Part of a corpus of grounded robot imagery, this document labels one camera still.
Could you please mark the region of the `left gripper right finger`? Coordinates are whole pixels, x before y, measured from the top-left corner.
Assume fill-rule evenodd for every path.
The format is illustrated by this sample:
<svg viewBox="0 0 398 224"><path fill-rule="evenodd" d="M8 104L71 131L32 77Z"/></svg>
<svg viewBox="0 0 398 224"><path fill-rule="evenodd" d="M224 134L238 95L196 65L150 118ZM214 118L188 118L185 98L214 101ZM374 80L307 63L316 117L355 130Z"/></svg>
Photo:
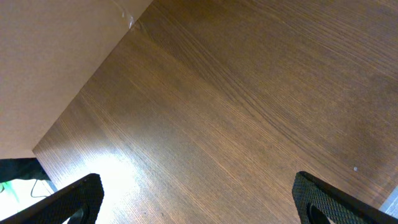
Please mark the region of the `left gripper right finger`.
<svg viewBox="0 0 398 224"><path fill-rule="evenodd" d="M296 173L292 196L304 224L384 223L394 218L305 171Z"/></svg>

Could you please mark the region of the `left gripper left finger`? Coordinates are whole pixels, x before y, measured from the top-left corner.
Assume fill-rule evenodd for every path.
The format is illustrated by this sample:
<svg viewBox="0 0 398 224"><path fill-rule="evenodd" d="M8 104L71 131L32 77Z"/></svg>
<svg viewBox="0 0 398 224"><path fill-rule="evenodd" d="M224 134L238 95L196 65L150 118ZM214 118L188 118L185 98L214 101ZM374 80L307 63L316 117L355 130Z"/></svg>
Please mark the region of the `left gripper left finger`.
<svg viewBox="0 0 398 224"><path fill-rule="evenodd" d="M104 190L99 174L88 174L1 223L86 223L97 220Z"/></svg>

